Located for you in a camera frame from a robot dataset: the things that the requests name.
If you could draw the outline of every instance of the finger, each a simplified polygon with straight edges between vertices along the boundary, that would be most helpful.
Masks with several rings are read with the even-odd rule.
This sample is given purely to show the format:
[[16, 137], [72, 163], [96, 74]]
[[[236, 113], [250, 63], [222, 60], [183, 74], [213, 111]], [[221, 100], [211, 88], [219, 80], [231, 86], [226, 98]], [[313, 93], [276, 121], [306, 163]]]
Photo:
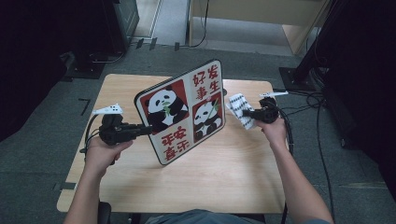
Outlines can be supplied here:
[[101, 146], [102, 144], [105, 144], [102, 139], [100, 139], [100, 137], [93, 137], [90, 141], [89, 141], [89, 146]]
[[118, 154], [116, 155], [116, 157], [114, 158], [114, 160], [117, 161], [120, 157], [121, 157], [121, 153], [118, 153]]
[[114, 149], [120, 153], [123, 150], [125, 150], [126, 148], [130, 147], [133, 143], [134, 143], [133, 140], [131, 140], [129, 142], [119, 143], [118, 145], [114, 146]]
[[284, 123], [285, 120], [283, 120], [282, 118], [277, 118], [277, 119], [276, 119], [276, 122], [283, 122], [283, 123]]
[[264, 122], [262, 122], [261, 120], [257, 120], [257, 119], [254, 120], [254, 123], [255, 123], [257, 126], [261, 127], [261, 128], [264, 128], [265, 125], [266, 125]]

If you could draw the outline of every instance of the black controller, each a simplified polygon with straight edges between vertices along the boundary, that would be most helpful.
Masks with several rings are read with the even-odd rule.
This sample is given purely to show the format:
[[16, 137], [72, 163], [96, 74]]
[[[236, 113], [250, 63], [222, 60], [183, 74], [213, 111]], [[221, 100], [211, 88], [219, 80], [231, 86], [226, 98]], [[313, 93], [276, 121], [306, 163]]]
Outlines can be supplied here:
[[137, 136], [151, 134], [152, 127], [143, 124], [122, 123], [122, 115], [103, 115], [99, 136], [109, 146], [135, 140]]
[[264, 97], [259, 101], [262, 108], [255, 110], [242, 110], [243, 117], [251, 117], [264, 123], [273, 123], [279, 117], [276, 101], [272, 97]]

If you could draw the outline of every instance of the wooden table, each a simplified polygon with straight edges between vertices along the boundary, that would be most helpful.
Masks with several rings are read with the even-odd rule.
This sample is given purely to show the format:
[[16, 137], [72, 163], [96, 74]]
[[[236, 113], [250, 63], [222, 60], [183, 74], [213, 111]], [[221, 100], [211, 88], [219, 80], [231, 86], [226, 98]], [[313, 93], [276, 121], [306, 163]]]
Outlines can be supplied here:
[[[169, 77], [108, 75], [94, 109], [120, 104], [124, 122], [141, 123], [136, 94]], [[272, 90], [265, 81], [223, 80], [228, 97], [243, 93], [258, 108], [259, 93]], [[92, 130], [99, 127], [99, 116]], [[83, 137], [79, 148], [83, 147]], [[77, 183], [84, 155], [77, 151], [66, 182]], [[75, 191], [62, 190], [57, 207], [66, 212]], [[275, 157], [259, 128], [246, 131], [226, 111], [222, 130], [176, 161], [162, 166], [147, 136], [140, 136], [107, 169], [100, 199], [114, 212], [176, 213], [206, 209], [224, 213], [281, 213], [285, 196]]]
[[[315, 26], [326, 19], [330, 0], [216, 0], [209, 2], [208, 18], [282, 24], [293, 54], [298, 54]], [[206, 0], [190, 0], [189, 43], [193, 18], [204, 18]]]

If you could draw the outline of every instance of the cable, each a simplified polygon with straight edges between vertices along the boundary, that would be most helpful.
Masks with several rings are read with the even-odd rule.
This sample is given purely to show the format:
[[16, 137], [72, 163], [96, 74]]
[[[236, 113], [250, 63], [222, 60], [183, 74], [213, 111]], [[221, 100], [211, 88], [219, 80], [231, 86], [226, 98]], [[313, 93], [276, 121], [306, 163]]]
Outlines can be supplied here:
[[204, 22], [204, 37], [202, 37], [201, 42], [199, 42], [199, 44], [194, 45], [194, 46], [190, 46], [190, 48], [196, 48], [196, 47], [200, 46], [202, 44], [202, 42], [204, 42], [204, 40], [206, 38], [206, 20], [207, 20], [207, 11], [208, 10], [209, 10], [209, 0], [207, 0], [207, 2], [206, 2], [206, 12], [205, 12], [205, 22]]
[[[285, 90], [274, 89], [274, 91], [283, 92]], [[314, 92], [289, 91], [289, 94], [305, 96], [306, 97], [306, 99], [305, 99], [306, 105], [302, 105], [302, 106], [299, 106], [299, 107], [283, 107], [283, 108], [281, 108], [282, 110], [286, 110], [286, 109], [295, 109], [296, 110], [296, 111], [290, 112], [289, 114], [286, 114], [287, 116], [300, 113], [300, 112], [305, 111], [305, 110], [310, 109], [310, 108], [318, 108], [318, 106], [319, 106], [319, 104], [321, 104], [321, 100], [322, 100], [322, 99], [319, 99], [319, 98], [323, 97], [322, 93], [318, 92], [318, 91], [314, 91]], [[314, 104], [312, 104], [310, 102], [310, 99], [314, 99], [314, 100], [316, 100], [316, 102]]]
[[85, 143], [87, 143], [87, 141], [88, 141], [88, 136], [90, 135], [90, 129], [91, 129], [92, 123], [96, 119], [96, 117], [98, 117], [98, 115], [93, 115], [90, 122], [88, 123], [87, 130], [85, 131], [85, 140], [84, 140]]
[[89, 146], [89, 143], [90, 143], [90, 141], [91, 141], [91, 139], [93, 138], [93, 137], [95, 137], [96, 135], [98, 135], [100, 132], [97, 132], [97, 133], [92, 133], [91, 135], [90, 135], [90, 137], [87, 139], [87, 142], [85, 142], [85, 148], [88, 150], [88, 146]]
[[321, 158], [321, 161], [322, 161], [324, 174], [326, 175], [327, 186], [328, 186], [328, 190], [329, 190], [330, 211], [331, 211], [331, 214], [332, 214], [332, 220], [335, 222], [334, 205], [333, 205], [333, 202], [332, 202], [332, 184], [330, 183], [329, 172], [327, 171], [327, 166], [326, 166], [326, 163], [324, 162], [323, 151], [322, 151], [321, 143], [320, 143], [320, 131], [319, 131], [319, 114], [320, 114], [320, 107], [321, 107], [321, 105], [319, 105], [319, 107], [318, 107], [318, 116], [317, 116], [318, 148], [319, 148], [319, 154], [320, 154], [320, 158]]
[[113, 61], [92, 61], [92, 63], [114, 63], [116, 61], [118, 61], [121, 57], [123, 56], [123, 53], [120, 54], [119, 58], [113, 60]]
[[[194, 46], [182, 45], [182, 46], [179, 46], [179, 48], [194, 49], [194, 48], [197, 48], [198, 46], [200, 46], [204, 42], [204, 40], [206, 38], [206, 21], [207, 21], [207, 12], [208, 12], [208, 10], [209, 10], [209, 0], [207, 0], [207, 2], [206, 2], [205, 22], [204, 22], [204, 24], [202, 23], [202, 17], [201, 17], [201, 24], [202, 24], [202, 26], [204, 28], [204, 37], [202, 37], [201, 42], [199, 42], [199, 44], [196, 44]], [[138, 44], [138, 42], [133, 42], [129, 46], [134, 46], [135, 44]], [[151, 44], [150, 43], [142, 43], [142, 46], [143, 45], [151, 45]], [[157, 45], [157, 44], [156, 44], [156, 46], [172, 47], [172, 48], [174, 47], [174, 46], [170, 46], [170, 45]]]
[[[330, 8], [330, 10], [329, 10], [329, 13], [326, 15], [326, 18], [324, 19], [325, 21], [330, 17], [330, 14], [332, 14], [332, 11], [334, 10], [334, 8], [335, 8], [335, 5], [337, 5], [337, 2], [338, 2], [338, 0], [335, 0], [335, 2], [334, 1], [332, 1], [330, 4], [331, 4], [331, 8]], [[317, 53], [317, 48], [318, 48], [318, 38], [319, 38], [319, 36], [318, 36], [318, 31], [319, 31], [319, 28], [317, 29], [317, 36], [316, 36], [316, 38], [315, 38], [315, 48], [314, 48], [314, 53], [315, 53], [315, 58], [316, 58], [316, 60], [318, 61], [318, 63], [322, 63], [321, 61], [320, 61], [320, 59], [324, 59], [324, 63], [322, 63], [322, 64], [325, 64], [326, 62], [327, 62], [327, 59], [325, 58], [325, 57], [320, 57], [320, 59], [319, 59], [319, 56], [318, 56], [318, 53]]]
[[308, 40], [309, 40], [309, 37], [307, 37], [305, 40], [305, 53], [308, 52]]
[[[286, 127], [286, 132], [288, 134], [288, 144], [289, 144], [289, 152], [290, 155], [293, 155], [293, 151], [294, 151], [294, 140], [293, 140], [293, 136], [291, 133], [291, 127], [290, 127], [290, 122], [289, 122], [289, 118], [288, 116], [285, 114], [285, 112], [280, 109], [279, 107], [277, 107], [277, 105], [271, 103], [271, 102], [266, 102], [267, 104], [269, 104], [270, 106], [273, 106], [280, 114], [280, 117], [285, 120], [285, 127]], [[288, 216], [288, 206], [285, 202], [285, 206], [283, 207], [283, 214], [282, 214], [282, 220], [281, 220], [281, 224], [285, 224], [286, 223], [286, 217]]]
[[320, 69], [318, 67], [313, 67], [311, 70], [309, 70], [309, 74], [311, 75], [311, 77], [314, 79], [314, 81], [318, 84], [318, 86], [320, 88], [323, 89], [324, 87], [324, 81], [323, 78], [326, 76], [327, 74], [327, 69], [324, 72], [324, 74], [320, 71]]

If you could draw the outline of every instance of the black cable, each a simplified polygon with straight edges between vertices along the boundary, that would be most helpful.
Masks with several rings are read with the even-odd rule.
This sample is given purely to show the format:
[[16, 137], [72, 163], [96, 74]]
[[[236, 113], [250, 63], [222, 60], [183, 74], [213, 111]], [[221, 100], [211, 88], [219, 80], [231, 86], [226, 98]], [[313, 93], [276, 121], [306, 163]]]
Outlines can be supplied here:
[[299, 106], [299, 107], [290, 106], [290, 107], [282, 107], [281, 109], [282, 110], [286, 110], [286, 109], [307, 109], [307, 108], [309, 109], [309, 108], [311, 108], [311, 106], [309, 106], [309, 105], [302, 105], [302, 106]]
[[98, 115], [93, 115], [90, 122], [88, 123], [87, 130], [85, 131], [85, 139], [84, 139], [85, 143], [87, 143], [87, 141], [88, 141], [88, 136], [90, 135], [90, 129], [91, 129], [92, 123], [96, 119], [96, 117], [98, 117]]
[[123, 53], [121, 53], [119, 55], [119, 57], [113, 61], [91, 61], [91, 63], [114, 63], [114, 62], [118, 61], [120, 58], [122, 58], [122, 56], [123, 56]]
[[[266, 102], [267, 104], [269, 104], [270, 106], [273, 106], [280, 114], [280, 117], [285, 121], [285, 127], [286, 127], [286, 132], [288, 134], [288, 144], [289, 144], [289, 152], [290, 155], [293, 155], [293, 151], [294, 151], [294, 140], [293, 140], [293, 136], [291, 133], [291, 127], [290, 127], [290, 122], [289, 122], [289, 118], [288, 115], [286, 115], [286, 113], [280, 109], [279, 107], [277, 107], [277, 105], [271, 103], [271, 102]], [[282, 220], [281, 220], [281, 224], [285, 224], [286, 223], [286, 217], [288, 215], [288, 206], [285, 202], [285, 206], [283, 207], [283, 214], [282, 214]]]
[[308, 107], [306, 107], [306, 108], [304, 108], [304, 109], [296, 110], [296, 111], [294, 111], [294, 112], [289, 113], [288, 116], [294, 115], [294, 114], [297, 114], [297, 113], [300, 113], [300, 112], [303, 112], [303, 111], [305, 111], [305, 110], [307, 110], [307, 109], [310, 109], [310, 108], [312, 108], [312, 107], [311, 107], [311, 106], [308, 106]]
[[314, 67], [309, 71], [311, 77], [314, 79], [314, 81], [318, 84], [318, 86], [323, 89], [324, 87], [324, 81], [323, 78], [326, 76], [326, 74], [321, 73], [318, 67]]
[[326, 166], [326, 163], [325, 163], [325, 161], [324, 161], [323, 151], [322, 151], [322, 147], [321, 147], [321, 143], [320, 143], [320, 131], [319, 131], [319, 114], [320, 114], [320, 107], [321, 107], [321, 105], [318, 106], [318, 116], [317, 116], [318, 148], [319, 148], [319, 154], [320, 154], [320, 158], [321, 158], [322, 165], [323, 165], [324, 174], [326, 175], [327, 186], [328, 186], [328, 189], [329, 189], [330, 211], [331, 211], [331, 214], [332, 214], [332, 220], [335, 222], [335, 217], [334, 217], [334, 205], [333, 205], [333, 202], [332, 202], [332, 184], [330, 183], [329, 172], [327, 171], [327, 166]]
[[[331, 8], [330, 8], [328, 14], [326, 15], [326, 18], [324, 19], [325, 22], [326, 22], [326, 20], [330, 17], [330, 15], [332, 14], [332, 11], [334, 10], [335, 5], [337, 4], [337, 2], [338, 2], [338, 0], [335, 0], [335, 2], [334, 2], [334, 0], [332, 0], [332, 1], [330, 2], [329, 5], [331, 6]], [[326, 64], [328, 60], [327, 60], [325, 57], [319, 57], [319, 56], [318, 56], [318, 53], [317, 53], [318, 40], [319, 40], [319, 38], [320, 38], [320, 36], [318, 36], [318, 31], [319, 31], [319, 28], [317, 29], [317, 36], [316, 36], [316, 38], [315, 38], [315, 46], [314, 46], [315, 59], [317, 60], [318, 63]]]
[[308, 52], [308, 40], [309, 40], [309, 37], [305, 41], [305, 53]]
[[[310, 107], [318, 108], [318, 106], [320, 106], [320, 104], [322, 103], [322, 100], [320, 100], [320, 99], [316, 96], [316, 94], [317, 94], [319, 97], [323, 97], [323, 95], [322, 95], [320, 92], [312, 92], [312, 93], [308, 94], [308, 95], [306, 96], [306, 98], [305, 98], [306, 103], [307, 103]], [[311, 99], [311, 98], [314, 98], [314, 99], [317, 101], [317, 103], [314, 104], [314, 105], [312, 105], [312, 104], [309, 102], [309, 99]]]
[[[135, 46], [137, 45], [139, 42], [132, 42], [129, 46]], [[146, 45], [151, 45], [151, 43], [142, 43], [142, 46], [146, 46]], [[172, 45], [165, 45], [165, 44], [155, 44], [155, 47], [169, 47], [169, 48], [174, 48], [175, 46]]]
[[202, 42], [204, 42], [205, 38], [206, 38], [206, 20], [207, 20], [207, 11], [209, 10], [209, 0], [207, 0], [206, 2], [206, 12], [205, 12], [205, 22], [204, 22], [204, 37], [202, 37], [201, 42], [197, 45], [194, 46], [190, 46], [190, 48], [196, 48], [198, 46], [200, 46], [202, 44]]
[[[281, 89], [274, 89], [274, 92], [285, 92], [286, 90], [281, 90]], [[310, 94], [312, 95], [321, 95], [321, 92], [318, 91], [314, 91], [314, 92], [307, 92], [307, 91], [288, 91], [289, 94], [293, 94], [293, 95], [301, 95], [301, 96], [308, 96]]]
[[91, 139], [93, 138], [93, 137], [95, 137], [96, 135], [98, 135], [99, 134], [99, 132], [97, 132], [97, 133], [92, 133], [91, 135], [90, 135], [90, 137], [87, 139], [87, 141], [85, 142], [85, 148], [88, 150], [88, 146], [90, 145], [89, 143], [90, 143], [90, 141], [91, 141]]

